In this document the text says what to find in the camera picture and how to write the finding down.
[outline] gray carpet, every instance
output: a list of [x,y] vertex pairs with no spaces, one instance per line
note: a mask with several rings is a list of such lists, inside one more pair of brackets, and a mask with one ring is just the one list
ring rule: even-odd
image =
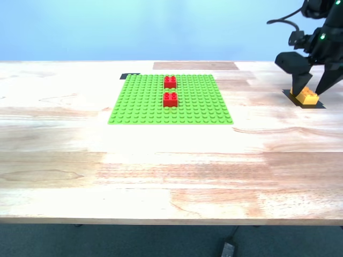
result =
[[[232,226],[0,224],[1,257],[217,257]],[[338,226],[239,227],[238,257],[341,257]]]

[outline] lego baseplate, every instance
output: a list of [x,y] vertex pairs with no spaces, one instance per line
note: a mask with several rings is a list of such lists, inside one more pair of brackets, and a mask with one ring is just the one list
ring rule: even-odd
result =
[[[212,75],[174,75],[177,88],[164,88],[165,76],[128,75],[108,124],[233,124]],[[173,92],[178,107],[163,107]]]

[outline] orange lego brick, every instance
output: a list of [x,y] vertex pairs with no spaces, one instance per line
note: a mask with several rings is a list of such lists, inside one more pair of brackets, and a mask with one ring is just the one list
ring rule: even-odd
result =
[[304,87],[304,89],[300,92],[296,99],[302,105],[316,105],[319,100],[319,96],[308,87]]

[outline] blue background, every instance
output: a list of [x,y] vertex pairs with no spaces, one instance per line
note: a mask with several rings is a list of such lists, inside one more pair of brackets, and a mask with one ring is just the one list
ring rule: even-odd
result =
[[[11,0],[0,5],[0,60],[273,61],[303,0]],[[312,34],[324,19],[290,20]]]

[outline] wood grain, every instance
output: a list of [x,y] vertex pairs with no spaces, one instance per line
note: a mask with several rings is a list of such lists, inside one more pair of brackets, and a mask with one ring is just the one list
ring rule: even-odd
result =
[[[107,125],[129,72],[213,74],[234,125]],[[343,225],[343,84],[326,109],[290,84],[269,62],[0,62],[0,222]]]
[[238,70],[234,62],[155,62],[155,70]]

